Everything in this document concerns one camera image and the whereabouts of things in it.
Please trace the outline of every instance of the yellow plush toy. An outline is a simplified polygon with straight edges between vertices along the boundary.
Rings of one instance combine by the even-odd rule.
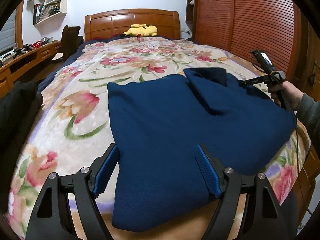
[[[131,28],[127,32],[122,33],[122,35],[132,35],[137,37],[154,37],[157,35],[157,31],[158,29],[153,25],[147,26],[146,24],[132,24]]]

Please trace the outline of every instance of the metal screw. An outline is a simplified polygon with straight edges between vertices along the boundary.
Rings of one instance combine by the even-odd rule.
[[[54,179],[57,176],[57,173],[53,172],[49,174],[49,179]]]
[[[264,173],[259,173],[259,174],[258,174],[258,178],[259,178],[259,179],[265,179],[266,176],[265,176]]]
[[[88,173],[89,172],[89,168],[88,167],[83,167],[82,169],[81,169],[81,173],[83,173],[83,174],[86,174],[86,173]]]
[[[233,173],[233,168],[225,168],[224,171],[228,174],[232,174]]]

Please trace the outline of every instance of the headboard panel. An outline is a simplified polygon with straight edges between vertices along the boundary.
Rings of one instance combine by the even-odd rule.
[[[87,15],[84,20],[84,39],[109,38],[126,32],[132,24],[154,25],[158,35],[180,38],[179,14],[157,9],[125,9]]]

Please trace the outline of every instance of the window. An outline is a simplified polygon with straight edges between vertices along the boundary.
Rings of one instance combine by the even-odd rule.
[[[0,31],[0,57],[16,48],[14,30],[15,19],[16,9],[11,14],[11,16],[9,17],[9,19]]]

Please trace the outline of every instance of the shirt sleeve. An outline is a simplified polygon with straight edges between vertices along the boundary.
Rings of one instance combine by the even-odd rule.
[[[315,102],[310,96],[303,94],[297,118],[307,128],[312,145],[320,158],[320,101]]]

